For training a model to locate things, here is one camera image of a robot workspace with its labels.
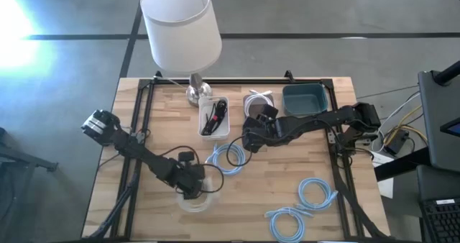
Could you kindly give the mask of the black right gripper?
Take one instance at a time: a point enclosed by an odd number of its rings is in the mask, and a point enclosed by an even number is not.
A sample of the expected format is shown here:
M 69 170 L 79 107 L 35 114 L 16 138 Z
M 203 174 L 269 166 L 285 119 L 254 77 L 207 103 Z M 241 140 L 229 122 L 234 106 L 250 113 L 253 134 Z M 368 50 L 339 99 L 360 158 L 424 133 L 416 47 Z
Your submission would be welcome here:
M 248 116 L 242 126 L 242 146 L 245 150 L 258 153 L 259 149 L 267 145 L 268 147 L 278 147 L 284 145 L 285 141 L 278 134 L 280 128 L 278 122 L 285 117 L 262 121 Z

